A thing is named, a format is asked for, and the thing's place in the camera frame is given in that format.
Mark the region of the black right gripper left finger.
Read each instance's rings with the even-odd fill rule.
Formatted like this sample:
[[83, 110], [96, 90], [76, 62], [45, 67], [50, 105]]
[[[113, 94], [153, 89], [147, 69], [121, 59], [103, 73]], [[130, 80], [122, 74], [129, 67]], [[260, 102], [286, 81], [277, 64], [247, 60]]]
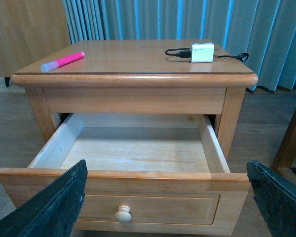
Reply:
[[0, 237], [69, 237], [85, 198], [85, 160], [0, 220]]

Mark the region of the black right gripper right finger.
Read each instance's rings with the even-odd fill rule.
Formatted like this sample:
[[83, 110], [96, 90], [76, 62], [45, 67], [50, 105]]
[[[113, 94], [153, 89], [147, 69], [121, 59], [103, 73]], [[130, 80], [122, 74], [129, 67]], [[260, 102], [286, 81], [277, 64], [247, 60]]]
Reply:
[[296, 184], [255, 159], [247, 163], [247, 175], [272, 236], [296, 237]]

